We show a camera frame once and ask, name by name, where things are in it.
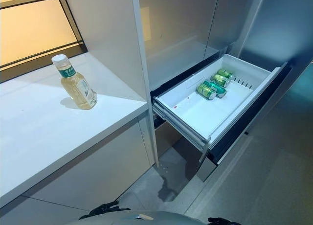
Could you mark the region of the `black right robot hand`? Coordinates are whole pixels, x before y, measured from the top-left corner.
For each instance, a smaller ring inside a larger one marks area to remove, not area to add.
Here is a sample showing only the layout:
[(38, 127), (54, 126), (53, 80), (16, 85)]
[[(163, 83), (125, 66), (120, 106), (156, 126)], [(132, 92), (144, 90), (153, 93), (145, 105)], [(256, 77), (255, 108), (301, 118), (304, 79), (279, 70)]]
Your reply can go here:
[(208, 224), (209, 225), (233, 225), (233, 222), (225, 218), (221, 218), (221, 217), (218, 217), (218, 218), (209, 217)]

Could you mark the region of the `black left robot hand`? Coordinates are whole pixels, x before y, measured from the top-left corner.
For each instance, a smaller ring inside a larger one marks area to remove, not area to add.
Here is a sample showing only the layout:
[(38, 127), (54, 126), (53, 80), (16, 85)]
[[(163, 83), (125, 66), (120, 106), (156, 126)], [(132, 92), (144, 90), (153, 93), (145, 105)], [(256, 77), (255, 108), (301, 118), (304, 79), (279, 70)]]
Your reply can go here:
[(105, 213), (109, 213), (109, 212), (130, 210), (130, 208), (120, 208), (118, 206), (118, 204), (119, 204), (118, 200), (115, 200), (115, 201), (110, 202), (110, 203), (104, 203), (104, 204), (96, 207), (95, 209), (91, 210), (89, 212), (89, 214), (80, 217), (80, 219), (92, 217), (95, 215), (105, 214)]

